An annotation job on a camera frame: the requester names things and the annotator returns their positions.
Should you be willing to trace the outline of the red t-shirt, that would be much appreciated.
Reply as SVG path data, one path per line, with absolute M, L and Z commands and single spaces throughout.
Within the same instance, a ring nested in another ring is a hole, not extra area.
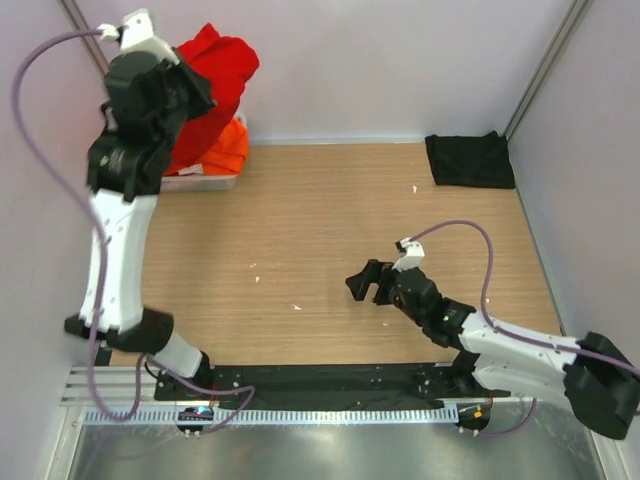
M 172 151 L 167 176 L 197 162 L 214 144 L 237 114 L 245 87 L 260 65 L 256 51 L 245 40 L 222 35 L 210 23 L 177 50 L 211 82 L 211 96 L 217 105 L 203 117 L 185 124 Z

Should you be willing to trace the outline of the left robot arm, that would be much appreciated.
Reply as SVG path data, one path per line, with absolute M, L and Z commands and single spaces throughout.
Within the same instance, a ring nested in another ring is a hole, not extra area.
M 80 311 L 64 329 L 150 357 L 178 375 L 186 397 L 199 400 L 213 384 L 209 357 L 177 333 L 171 314 L 144 306 L 141 281 L 171 152 L 185 124 L 214 107 L 211 84 L 176 53 L 138 50 L 111 61 L 104 86 L 105 125 L 88 150 L 89 205 L 97 219 L 88 283 Z

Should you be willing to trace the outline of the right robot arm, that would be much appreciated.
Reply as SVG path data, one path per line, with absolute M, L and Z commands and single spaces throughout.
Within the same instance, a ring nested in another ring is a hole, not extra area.
M 601 436 L 626 438 L 639 409 L 639 373 L 606 336 L 577 339 L 488 321 L 475 307 L 442 295 L 418 267 L 399 271 L 372 259 L 345 284 L 356 301 L 376 286 L 374 304 L 394 306 L 433 343 L 458 350 L 450 381 L 459 394 L 530 396 L 572 413 Z

